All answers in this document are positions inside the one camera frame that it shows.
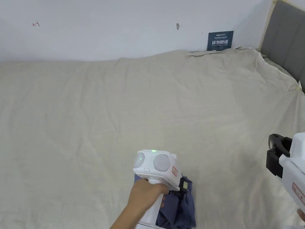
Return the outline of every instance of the white handheld device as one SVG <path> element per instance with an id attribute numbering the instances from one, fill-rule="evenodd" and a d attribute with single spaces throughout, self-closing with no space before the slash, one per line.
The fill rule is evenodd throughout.
<path id="1" fill-rule="evenodd" d="M 141 150 L 138 152 L 134 169 L 135 174 L 145 178 L 151 184 L 165 184 L 168 189 L 179 191 L 182 178 L 181 167 L 176 154 L 160 150 Z M 154 205 L 145 213 L 136 229 L 161 228 L 156 226 L 163 195 L 160 195 Z"/>
<path id="2" fill-rule="evenodd" d="M 305 212 L 305 133 L 297 133 L 293 139 L 271 134 L 269 148 L 266 167 Z"/>

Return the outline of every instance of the wrinkled fabric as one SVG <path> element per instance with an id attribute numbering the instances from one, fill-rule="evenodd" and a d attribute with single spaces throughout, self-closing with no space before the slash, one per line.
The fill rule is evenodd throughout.
<path id="1" fill-rule="evenodd" d="M 160 208 L 156 225 L 166 229 L 191 229 L 196 226 L 195 205 L 192 196 L 193 183 L 183 176 L 188 183 L 188 192 L 177 195 L 169 192 L 163 200 L 164 207 Z M 135 182 L 141 179 L 135 174 Z"/>
<path id="2" fill-rule="evenodd" d="M 252 49 L 1 63 L 0 228 L 109 229 L 142 149 L 177 155 L 197 228 L 300 223 L 266 153 L 304 116 L 297 82 Z"/>

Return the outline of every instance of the blue garment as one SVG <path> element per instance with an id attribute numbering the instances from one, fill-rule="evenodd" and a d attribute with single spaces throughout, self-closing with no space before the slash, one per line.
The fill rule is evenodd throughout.
<path id="1" fill-rule="evenodd" d="M 141 179 L 135 174 L 135 182 Z M 164 207 L 160 208 L 156 225 L 166 229 L 191 229 L 196 226 L 195 205 L 192 196 L 193 183 L 188 180 L 188 192 L 181 197 L 174 192 L 165 195 Z"/>

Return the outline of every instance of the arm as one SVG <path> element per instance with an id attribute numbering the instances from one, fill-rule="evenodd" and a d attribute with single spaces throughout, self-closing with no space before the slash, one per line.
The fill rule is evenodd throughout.
<path id="1" fill-rule="evenodd" d="M 135 182 L 127 206 L 110 229 L 134 229 L 161 194 L 168 194 L 168 187 L 164 184 L 150 184 L 145 179 Z"/>

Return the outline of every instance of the gray headboard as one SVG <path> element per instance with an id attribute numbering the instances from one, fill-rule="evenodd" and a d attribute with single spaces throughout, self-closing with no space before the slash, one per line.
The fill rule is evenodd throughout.
<path id="1" fill-rule="evenodd" d="M 286 2 L 277 1 L 261 53 L 301 81 L 305 91 L 305 12 Z"/>

